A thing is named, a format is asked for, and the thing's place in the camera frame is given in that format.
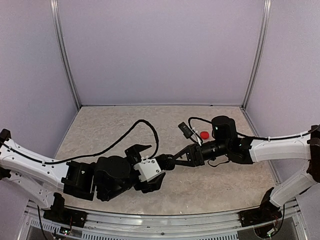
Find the red earbud charging case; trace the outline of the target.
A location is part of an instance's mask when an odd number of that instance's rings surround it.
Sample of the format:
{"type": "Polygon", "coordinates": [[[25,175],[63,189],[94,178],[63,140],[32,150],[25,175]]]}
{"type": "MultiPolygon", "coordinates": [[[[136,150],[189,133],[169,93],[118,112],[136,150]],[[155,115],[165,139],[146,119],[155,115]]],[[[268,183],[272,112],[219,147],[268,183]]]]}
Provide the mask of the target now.
{"type": "Polygon", "coordinates": [[[207,131],[201,131],[200,132],[200,137],[203,139],[203,140],[207,140],[210,138],[210,134],[207,132],[207,131]]]}

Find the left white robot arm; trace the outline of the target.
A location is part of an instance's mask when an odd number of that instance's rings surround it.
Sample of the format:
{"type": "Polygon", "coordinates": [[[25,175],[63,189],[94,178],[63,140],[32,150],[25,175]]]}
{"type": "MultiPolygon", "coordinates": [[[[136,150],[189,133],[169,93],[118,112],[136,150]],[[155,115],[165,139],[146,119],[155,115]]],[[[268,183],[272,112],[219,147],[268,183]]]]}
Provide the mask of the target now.
{"type": "Polygon", "coordinates": [[[125,157],[99,157],[96,162],[58,161],[37,154],[15,143],[11,132],[0,132],[0,178],[16,187],[49,210],[57,221],[70,218],[62,194],[92,201],[108,202],[134,188],[142,193],[160,189],[165,171],[172,169],[172,158],[162,154],[143,158],[149,145],[135,144],[125,150],[125,157]]]}

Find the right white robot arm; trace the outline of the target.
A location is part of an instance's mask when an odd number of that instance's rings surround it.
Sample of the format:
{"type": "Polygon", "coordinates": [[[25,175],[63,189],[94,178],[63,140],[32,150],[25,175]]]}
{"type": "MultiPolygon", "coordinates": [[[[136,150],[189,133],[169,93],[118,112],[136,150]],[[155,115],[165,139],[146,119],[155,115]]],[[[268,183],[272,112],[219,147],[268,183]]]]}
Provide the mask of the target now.
{"type": "Polygon", "coordinates": [[[266,222],[291,198],[320,182],[320,127],[280,137],[254,137],[237,132],[235,121],[225,115],[211,120],[213,140],[194,143],[174,155],[176,165],[198,167],[226,156],[230,162],[252,165],[270,160],[305,160],[306,164],[282,184],[265,193],[256,218],[266,222]]]}

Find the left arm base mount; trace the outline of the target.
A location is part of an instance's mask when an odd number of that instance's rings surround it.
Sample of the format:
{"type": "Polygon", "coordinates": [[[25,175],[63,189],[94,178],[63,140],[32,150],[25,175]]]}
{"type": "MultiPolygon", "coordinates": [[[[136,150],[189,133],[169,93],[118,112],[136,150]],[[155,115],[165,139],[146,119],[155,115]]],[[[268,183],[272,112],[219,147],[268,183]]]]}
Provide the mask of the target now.
{"type": "Polygon", "coordinates": [[[79,228],[84,228],[87,216],[85,211],[65,207],[65,199],[58,192],[53,194],[53,203],[43,213],[46,220],[79,228]]]}

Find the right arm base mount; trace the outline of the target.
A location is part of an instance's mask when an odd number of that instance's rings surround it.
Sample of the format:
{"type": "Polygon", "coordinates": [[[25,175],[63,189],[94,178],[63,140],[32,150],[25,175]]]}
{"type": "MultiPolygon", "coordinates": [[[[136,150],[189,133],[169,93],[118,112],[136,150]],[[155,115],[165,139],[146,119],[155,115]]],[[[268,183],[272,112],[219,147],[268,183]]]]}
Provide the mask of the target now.
{"type": "Polygon", "coordinates": [[[238,213],[242,227],[258,225],[283,217],[280,207],[271,203],[271,193],[273,189],[274,187],[270,188],[264,194],[258,207],[249,210],[242,210],[238,213]]]}

